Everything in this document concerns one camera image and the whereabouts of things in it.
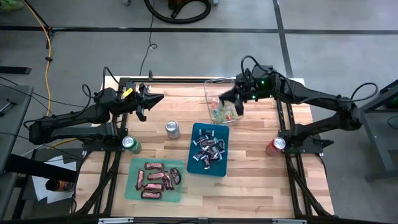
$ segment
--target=red soda can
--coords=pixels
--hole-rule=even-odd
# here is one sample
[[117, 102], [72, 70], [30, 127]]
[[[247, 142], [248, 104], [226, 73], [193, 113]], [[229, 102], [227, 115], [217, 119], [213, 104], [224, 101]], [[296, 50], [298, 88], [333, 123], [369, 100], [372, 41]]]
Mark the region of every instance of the red soda can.
[[266, 147], [266, 153], [270, 156], [278, 155], [286, 147], [285, 139], [280, 137], [274, 138]]

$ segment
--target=clear plastic container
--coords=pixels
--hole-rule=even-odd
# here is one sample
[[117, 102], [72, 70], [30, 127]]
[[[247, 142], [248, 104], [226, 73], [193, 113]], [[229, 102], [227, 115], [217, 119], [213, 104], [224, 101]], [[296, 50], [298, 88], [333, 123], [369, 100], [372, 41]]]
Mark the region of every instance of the clear plastic container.
[[232, 89], [234, 83], [233, 78], [216, 78], [205, 82], [205, 98], [213, 124], [233, 126], [243, 118], [238, 116], [232, 102], [225, 101], [223, 105], [218, 98], [220, 94]]

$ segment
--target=soda can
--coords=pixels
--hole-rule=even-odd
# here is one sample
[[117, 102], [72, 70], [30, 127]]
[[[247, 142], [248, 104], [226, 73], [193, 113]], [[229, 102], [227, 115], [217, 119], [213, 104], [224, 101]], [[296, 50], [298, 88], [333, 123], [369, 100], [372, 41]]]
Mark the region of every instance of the soda can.
[[136, 138], [131, 136], [124, 137], [124, 139], [122, 140], [122, 144], [125, 149], [131, 151], [134, 154], [138, 154], [142, 150], [141, 143], [137, 141]]
[[180, 128], [176, 121], [169, 121], [166, 123], [166, 132], [170, 139], [176, 140], [180, 138]]
[[266, 152], [270, 156], [278, 155], [286, 147], [285, 139], [276, 137], [266, 147]]

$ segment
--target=white paper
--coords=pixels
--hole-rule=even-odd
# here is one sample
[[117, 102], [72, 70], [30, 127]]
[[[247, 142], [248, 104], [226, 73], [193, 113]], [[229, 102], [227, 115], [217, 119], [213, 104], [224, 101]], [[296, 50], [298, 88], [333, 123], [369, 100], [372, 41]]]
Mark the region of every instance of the white paper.
[[[54, 157], [49, 161], [50, 162], [45, 162], [45, 163], [76, 171], [76, 162], [70, 162], [68, 164], [64, 164], [62, 156]], [[73, 192], [53, 192], [51, 190], [47, 190], [45, 188], [45, 183], [47, 183], [48, 179], [46, 178], [32, 176], [32, 180], [33, 180], [33, 185], [35, 187], [37, 200], [42, 200], [43, 198], [47, 197], [47, 203], [52, 203], [52, 202], [58, 202], [59, 200], [64, 200], [66, 198], [70, 198], [73, 195]]]
[[[60, 166], [63, 165], [62, 156], [54, 157], [52, 159], [49, 159], [49, 161], [55, 161], [55, 162], [45, 162], [45, 163], [51, 164], [51, 165], [56, 165], [56, 164], [59, 164]], [[43, 178], [43, 177], [32, 176], [32, 180], [33, 180], [33, 186], [35, 188], [37, 200], [39, 201], [39, 200], [42, 200], [43, 198], [47, 197], [47, 189], [45, 188], [45, 183], [48, 181], [48, 179]]]
[[[76, 171], [76, 162], [70, 162], [68, 164], [63, 164], [63, 168], [70, 169]], [[51, 190], [47, 190], [47, 203], [58, 202], [59, 200], [64, 200], [66, 198], [70, 198], [73, 195], [73, 192], [53, 192]]]

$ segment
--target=yellow tag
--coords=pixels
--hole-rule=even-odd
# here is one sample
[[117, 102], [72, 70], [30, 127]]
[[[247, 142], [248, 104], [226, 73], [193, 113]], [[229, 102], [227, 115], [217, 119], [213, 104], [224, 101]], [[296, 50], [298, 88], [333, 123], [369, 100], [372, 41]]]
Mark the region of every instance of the yellow tag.
[[132, 90], [132, 88], [130, 88], [130, 89], [128, 89], [127, 91], [125, 91], [124, 93], [123, 93], [123, 96], [124, 97], [127, 97], [128, 95], [130, 95], [130, 93], [132, 93], [133, 92], [133, 90]]

